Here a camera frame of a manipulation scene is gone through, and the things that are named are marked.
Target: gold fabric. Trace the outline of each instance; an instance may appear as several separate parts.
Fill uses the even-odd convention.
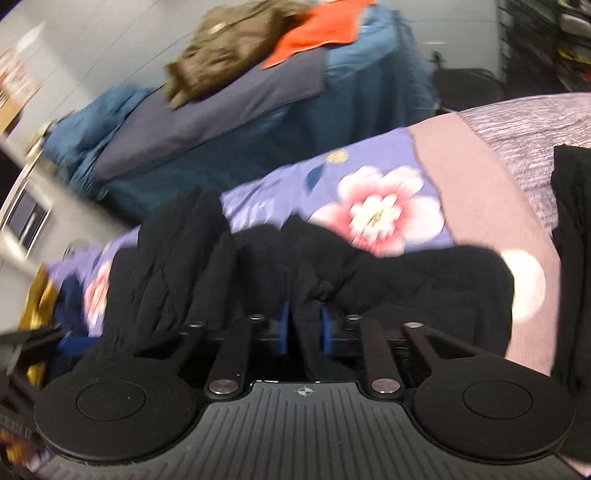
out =
[[[41,268],[29,289],[27,303],[18,325],[19,330],[37,330],[51,325],[59,291],[53,282],[48,282],[48,279],[47,270]],[[32,365],[27,371],[29,382],[39,387],[43,381],[44,373],[45,364]]]

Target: floral bedsheet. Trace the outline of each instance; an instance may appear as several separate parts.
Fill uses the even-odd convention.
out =
[[[222,203],[233,231],[260,223],[280,227],[298,213],[379,257],[453,243],[439,192],[406,128],[281,167],[224,193]],[[80,280],[90,336],[102,332],[113,257],[136,244],[137,232],[50,266],[58,286],[72,274]]]

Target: ridged surface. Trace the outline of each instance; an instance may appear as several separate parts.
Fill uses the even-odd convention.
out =
[[[519,98],[460,115],[507,165],[550,233],[558,225],[550,186],[554,147],[591,148],[591,94]]]
[[[298,389],[314,393],[303,396]],[[256,383],[213,404],[179,444],[145,462],[88,466],[54,458],[47,480],[570,480],[556,457],[480,465],[428,442],[402,406],[372,401],[355,384]]]

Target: black fabric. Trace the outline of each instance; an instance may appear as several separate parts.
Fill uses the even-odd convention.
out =
[[[577,407],[563,453],[591,462],[591,150],[556,147],[551,184],[558,206],[553,239],[561,261],[552,374],[568,388]]]
[[[87,359],[136,348],[183,323],[228,326],[245,314],[278,317],[290,301],[293,329],[311,380],[352,380],[322,354],[320,308],[371,314],[388,329],[424,323],[503,355],[511,336],[512,275],[475,247],[379,259],[298,216],[281,230],[230,234],[217,196],[194,192],[160,209],[138,246],[113,260],[103,336]]]

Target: red fabric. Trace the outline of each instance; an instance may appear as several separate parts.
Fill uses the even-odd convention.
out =
[[[298,52],[326,44],[346,44],[357,40],[361,12],[376,0],[337,0],[314,7],[308,19],[290,30],[277,43],[263,68],[274,67]]]

